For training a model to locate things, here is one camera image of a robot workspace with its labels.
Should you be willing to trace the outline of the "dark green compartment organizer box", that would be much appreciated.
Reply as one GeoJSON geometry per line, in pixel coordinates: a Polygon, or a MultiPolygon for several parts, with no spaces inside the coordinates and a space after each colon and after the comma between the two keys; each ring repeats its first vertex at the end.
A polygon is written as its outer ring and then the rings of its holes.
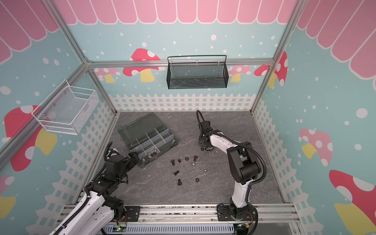
{"type": "Polygon", "coordinates": [[[117,131],[129,149],[130,157],[138,158],[140,168],[178,145],[174,134],[154,113],[142,116],[117,131]]]}

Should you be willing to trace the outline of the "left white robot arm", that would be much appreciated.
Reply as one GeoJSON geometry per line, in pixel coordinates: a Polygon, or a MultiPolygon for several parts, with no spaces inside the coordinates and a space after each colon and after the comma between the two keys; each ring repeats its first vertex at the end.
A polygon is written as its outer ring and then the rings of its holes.
{"type": "Polygon", "coordinates": [[[120,184],[128,184],[127,173],[139,163],[135,152],[127,156],[111,149],[104,154],[104,166],[93,180],[84,187],[85,194],[75,208],[51,232],[52,235],[95,235],[106,234],[104,227],[115,221],[134,220],[135,210],[128,209],[124,202],[112,196],[120,184]]]}

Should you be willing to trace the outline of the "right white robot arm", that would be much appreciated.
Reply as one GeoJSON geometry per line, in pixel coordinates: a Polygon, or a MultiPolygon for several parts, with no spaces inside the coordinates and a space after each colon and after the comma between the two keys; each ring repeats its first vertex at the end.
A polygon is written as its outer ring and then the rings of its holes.
{"type": "Polygon", "coordinates": [[[231,175],[235,180],[233,195],[228,211],[235,220],[246,218],[256,220],[257,210],[249,202],[251,188],[264,180],[267,167],[264,159],[256,152],[250,142],[237,142],[211,127],[209,121],[198,123],[199,146],[219,149],[227,154],[231,175]]]}

